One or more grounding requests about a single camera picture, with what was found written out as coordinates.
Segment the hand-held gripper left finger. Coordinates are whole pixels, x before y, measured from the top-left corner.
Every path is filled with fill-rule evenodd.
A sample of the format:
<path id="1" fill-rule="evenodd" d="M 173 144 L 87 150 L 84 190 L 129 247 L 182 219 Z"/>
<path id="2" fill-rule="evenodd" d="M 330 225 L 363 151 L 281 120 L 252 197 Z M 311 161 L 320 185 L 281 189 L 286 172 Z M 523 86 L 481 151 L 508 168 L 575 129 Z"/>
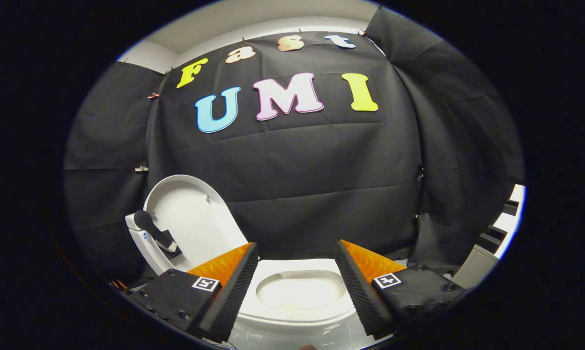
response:
<path id="1" fill-rule="evenodd" d="M 250 242 L 182 272 L 161 273 L 128 297 L 162 321 L 194 337 L 228 341 L 259 261 Z"/>

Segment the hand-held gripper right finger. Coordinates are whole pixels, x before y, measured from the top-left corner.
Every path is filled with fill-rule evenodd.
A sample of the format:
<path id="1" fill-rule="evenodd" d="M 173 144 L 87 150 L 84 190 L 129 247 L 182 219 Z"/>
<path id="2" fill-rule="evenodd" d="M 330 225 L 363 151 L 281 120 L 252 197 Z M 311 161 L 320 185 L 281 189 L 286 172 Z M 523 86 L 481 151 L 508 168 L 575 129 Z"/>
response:
<path id="1" fill-rule="evenodd" d="M 352 242 L 337 242 L 335 262 L 364 332 L 375 339 L 437 323 L 466 296 L 425 264 L 406 267 Z"/>

